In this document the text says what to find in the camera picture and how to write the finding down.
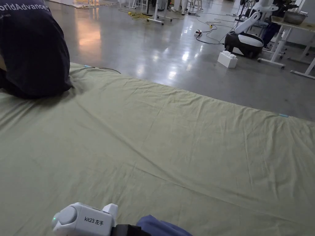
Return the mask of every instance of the person's leg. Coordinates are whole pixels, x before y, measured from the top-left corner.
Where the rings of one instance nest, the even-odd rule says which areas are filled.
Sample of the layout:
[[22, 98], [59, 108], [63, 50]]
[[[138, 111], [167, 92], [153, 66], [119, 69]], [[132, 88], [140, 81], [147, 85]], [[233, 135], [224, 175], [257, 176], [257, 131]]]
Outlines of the person's leg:
[[181, 13], [182, 15], [184, 15], [188, 6], [188, 0], [182, 0], [181, 6], [182, 6]]
[[30, 95], [24, 93], [20, 88], [18, 88], [16, 85], [14, 85], [10, 81], [8, 81], [6, 78], [6, 74], [7, 74], [7, 72], [5, 70], [0, 69], [0, 88], [3, 88], [9, 94], [16, 96], [16, 97], [19, 97], [19, 98], [24, 98], [24, 99], [37, 98], [35, 96], [30, 96]]
[[267, 47], [269, 42], [272, 40], [274, 35], [279, 31], [280, 25], [271, 23], [264, 33], [264, 36], [262, 37], [262, 40], [264, 41], [264, 47]]
[[174, 6], [171, 8], [172, 11], [178, 11], [179, 10], [179, 6], [180, 6], [180, 0], [175, 0], [174, 2]]

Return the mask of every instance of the blue fabric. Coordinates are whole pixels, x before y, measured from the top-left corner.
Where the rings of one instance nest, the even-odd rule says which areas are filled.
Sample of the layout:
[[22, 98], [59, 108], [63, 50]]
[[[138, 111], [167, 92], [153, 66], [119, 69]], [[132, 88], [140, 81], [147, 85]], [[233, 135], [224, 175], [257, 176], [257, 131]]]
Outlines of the blue fabric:
[[165, 221], [159, 221], [155, 217], [148, 215], [142, 217], [137, 226], [152, 236], [192, 236], [186, 230]]
[[42, 0], [0, 0], [0, 53], [2, 86], [12, 93], [52, 96], [71, 87], [63, 31]]

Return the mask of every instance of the metal bowl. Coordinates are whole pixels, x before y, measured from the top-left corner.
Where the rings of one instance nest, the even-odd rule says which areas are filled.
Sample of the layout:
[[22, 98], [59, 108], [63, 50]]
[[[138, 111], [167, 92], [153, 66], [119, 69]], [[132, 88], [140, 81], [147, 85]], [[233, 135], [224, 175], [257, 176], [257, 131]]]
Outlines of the metal bowl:
[[300, 25], [306, 17], [306, 15], [300, 13], [286, 11], [284, 13], [283, 21], [294, 25]]

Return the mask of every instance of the yellow cable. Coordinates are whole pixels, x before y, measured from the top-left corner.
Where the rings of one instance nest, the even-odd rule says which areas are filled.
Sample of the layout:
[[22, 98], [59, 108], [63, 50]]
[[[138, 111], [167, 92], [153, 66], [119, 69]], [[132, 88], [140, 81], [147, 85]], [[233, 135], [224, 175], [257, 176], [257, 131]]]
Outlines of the yellow cable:
[[143, 24], [149, 25], [150, 23], [148, 23], [146, 20], [149, 19], [150, 17], [147, 15], [144, 15], [142, 13], [136, 13], [136, 12], [132, 12], [132, 11], [127, 11], [127, 10], [123, 10], [123, 9], [118, 9], [118, 11], [121, 12], [127, 12], [129, 16], [132, 17], [133, 20], [145, 20], [145, 22], [143, 22]]

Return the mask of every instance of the white controller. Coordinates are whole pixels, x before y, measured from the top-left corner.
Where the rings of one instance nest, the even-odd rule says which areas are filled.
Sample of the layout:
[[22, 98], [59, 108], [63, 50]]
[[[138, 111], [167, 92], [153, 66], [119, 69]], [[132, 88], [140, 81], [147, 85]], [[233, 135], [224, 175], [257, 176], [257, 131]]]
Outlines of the white controller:
[[74, 203], [53, 217], [53, 232], [57, 236], [110, 236], [116, 226], [118, 206], [109, 204], [99, 210], [82, 203]]

